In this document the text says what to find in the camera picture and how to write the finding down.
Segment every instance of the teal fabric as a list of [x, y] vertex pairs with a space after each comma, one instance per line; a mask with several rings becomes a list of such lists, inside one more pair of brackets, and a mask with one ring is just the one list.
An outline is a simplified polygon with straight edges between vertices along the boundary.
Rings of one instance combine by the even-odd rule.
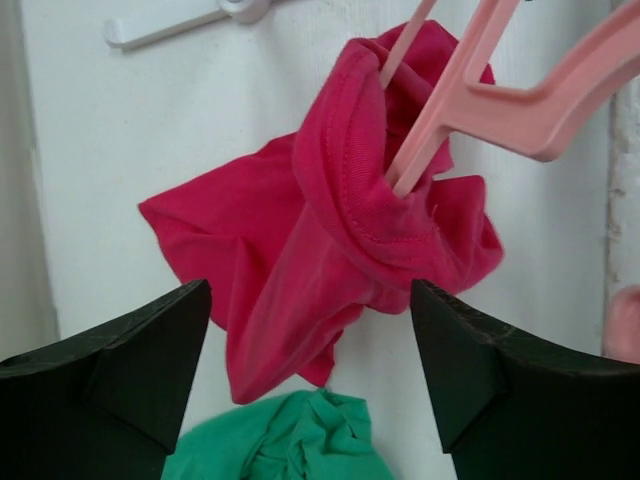
[[364, 400], [298, 391], [213, 418], [178, 441], [162, 480], [391, 480]]

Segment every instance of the pink plastic hanger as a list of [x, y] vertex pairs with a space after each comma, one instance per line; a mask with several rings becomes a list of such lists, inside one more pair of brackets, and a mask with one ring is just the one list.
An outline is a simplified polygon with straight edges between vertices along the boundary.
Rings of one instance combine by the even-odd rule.
[[[640, 0], [631, 0], [583, 38], [537, 86], [479, 83], [521, 0], [481, 0], [449, 64], [400, 147], [387, 180], [411, 192], [446, 137], [462, 132], [541, 162], [560, 156], [600, 105], [640, 74]], [[422, 0], [389, 54], [386, 87], [436, 0]]]

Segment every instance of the white plastic rod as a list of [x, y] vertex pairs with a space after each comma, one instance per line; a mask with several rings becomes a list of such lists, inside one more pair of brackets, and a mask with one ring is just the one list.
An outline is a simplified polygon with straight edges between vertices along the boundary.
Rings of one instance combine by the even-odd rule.
[[253, 23], [269, 10], [270, 0], [169, 0], [127, 18], [107, 20], [105, 41], [113, 48], [134, 49], [231, 16]]

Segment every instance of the hanger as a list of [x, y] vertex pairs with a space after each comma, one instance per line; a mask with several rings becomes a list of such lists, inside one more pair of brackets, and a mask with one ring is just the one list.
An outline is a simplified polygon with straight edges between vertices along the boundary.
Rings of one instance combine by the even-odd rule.
[[[630, 0], [584, 37], [530, 89], [479, 83], [520, 0], [481, 0], [386, 178], [408, 195], [442, 142], [465, 133], [540, 162], [569, 146], [600, 105], [640, 74], [640, 0]], [[389, 53], [387, 86], [436, 0], [422, 0]]]
[[113, 48], [134, 49], [226, 17], [255, 23], [272, 0], [169, 0], [150, 10], [104, 23], [104, 39]]

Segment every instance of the crumpled red garment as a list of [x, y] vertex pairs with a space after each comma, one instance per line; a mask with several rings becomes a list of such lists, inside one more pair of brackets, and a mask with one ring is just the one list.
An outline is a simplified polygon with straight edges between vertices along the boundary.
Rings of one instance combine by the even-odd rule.
[[415, 278], [459, 293], [503, 257], [482, 177], [432, 178], [448, 143], [406, 198], [384, 179], [457, 44], [426, 22], [385, 91], [401, 29], [349, 41], [297, 133], [140, 205], [178, 278], [212, 286], [236, 403], [295, 373], [324, 386], [365, 306], [401, 313]]

